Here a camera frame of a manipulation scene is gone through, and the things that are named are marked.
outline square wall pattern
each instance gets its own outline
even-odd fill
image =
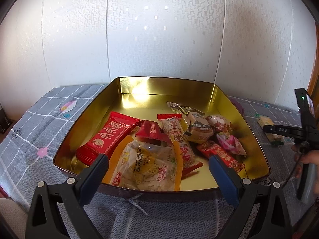
[[[0,101],[18,119],[53,87],[165,76],[297,110],[315,50],[301,0],[17,0],[0,25]]]

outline device screen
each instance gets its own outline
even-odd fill
[[[312,103],[312,99],[307,95],[307,101],[308,101],[308,105],[309,105],[309,111],[311,112],[311,114],[315,117],[315,108],[314,108],[314,104]]]

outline tray rim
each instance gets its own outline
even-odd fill
[[[109,84],[107,84],[105,86],[105,88],[103,90],[100,91],[100,93],[102,93],[109,85],[111,85],[112,83],[115,83],[115,82],[118,82],[120,81],[122,78],[161,78],[161,79],[172,79],[172,80],[186,80],[186,81],[194,81],[194,82],[201,82],[201,83],[208,83],[208,84],[211,84],[211,85],[216,85],[218,87],[218,89],[229,99],[230,101],[230,98],[228,97],[227,94],[224,93],[224,91],[215,83],[211,83],[211,82],[205,82],[205,81],[198,81],[198,80],[191,80],[191,79],[184,79],[184,78],[175,78],[175,77],[158,77],[158,76],[121,76],[121,77],[116,77],[113,81],[111,81]],[[76,124],[76,122],[81,118],[82,114],[85,112],[85,110],[91,105],[91,103],[93,103],[93,101],[100,95],[100,93],[87,105],[87,107],[82,111],[82,113],[79,115],[79,117],[75,120],[75,122],[72,124],[70,130],[73,128],[73,126]],[[258,178],[255,178],[255,179],[252,179],[252,181],[258,181],[258,180],[261,180],[263,178],[266,178],[268,177],[270,174],[271,174],[271,168],[270,168],[270,165],[269,165],[269,162],[268,162],[268,159],[264,153],[264,150],[263,148],[261,147],[258,139],[256,138],[256,135],[255,133],[253,132],[253,130],[251,129],[250,125],[248,124],[248,122],[246,121],[246,119],[244,118],[244,116],[242,115],[242,113],[236,108],[236,110],[239,112],[239,114],[241,115],[241,117],[243,118],[243,120],[246,122],[247,126],[249,127],[250,131],[253,133],[254,135],[254,138],[256,139],[260,149],[261,149],[261,152],[263,153],[264,155],[264,158],[266,160],[266,163],[267,163],[267,166],[268,166],[268,173],[264,176],[261,176],[261,177],[258,177]],[[54,157],[53,157],[53,165],[55,167],[57,167],[62,173],[67,173],[69,175],[72,175],[72,176],[78,176],[76,173],[72,172],[72,171],[69,171],[69,170],[66,170],[66,169],[63,169],[61,168],[60,166],[58,166],[56,163],[55,163],[55,158],[57,157],[58,155],[58,152],[62,146],[62,144],[64,143],[66,137],[68,136],[70,130],[66,133],[65,137],[63,138],[58,150],[56,151]],[[128,189],[128,188],[122,188],[122,187],[117,187],[117,186],[113,186],[113,185],[110,185],[110,184],[106,184],[106,183],[101,183],[100,185],[100,189],[99,191],[104,191],[104,189],[101,189],[101,186],[108,186],[108,187],[111,187],[111,188],[115,188],[117,190],[120,190],[120,191],[129,191],[129,192],[133,192],[134,194],[149,194],[149,195],[157,195],[159,197],[161,197],[161,195],[166,195],[166,196],[170,196],[170,195],[176,195],[176,196],[180,196],[181,194],[182,195],[185,195],[186,193],[190,193],[190,194],[193,194],[195,192],[197,193],[203,193],[203,192],[208,192],[209,194],[211,194],[213,191],[216,191],[216,190],[219,190],[219,187],[217,188],[209,188],[209,189],[202,189],[202,190],[193,190],[193,191],[143,191],[143,190],[134,190],[134,189]]]

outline silver screw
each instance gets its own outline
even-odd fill
[[[73,184],[73,183],[75,183],[75,178],[68,178],[68,179],[66,180],[66,183],[67,183],[67,184]]]
[[[274,185],[275,188],[279,188],[280,184],[278,182],[274,182],[272,185]]]
[[[242,181],[243,181],[243,183],[246,184],[246,185],[251,184],[251,180],[248,179],[248,178],[244,178]]]
[[[41,187],[43,187],[43,186],[44,186],[44,184],[45,184],[45,183],[44,183],[43,181],[38,182],[38,187],[39,187],[39,188],[41,188]]]

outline black handheld device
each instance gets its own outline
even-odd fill
[[[316,126],[315,109],[310,95],[304,88],[295,89],[295,94],[298,107],[300,108],[301,128],[283,125],[265,125],[263,131],[294,138],[295,144],[299,144],[299,152],[301,155],[304,155],[311,150],[319,149],[319,131]],[[313,198],[312,191],[316,175],[317,166],[315,164],[303,165],[297,198],[305,204]]]

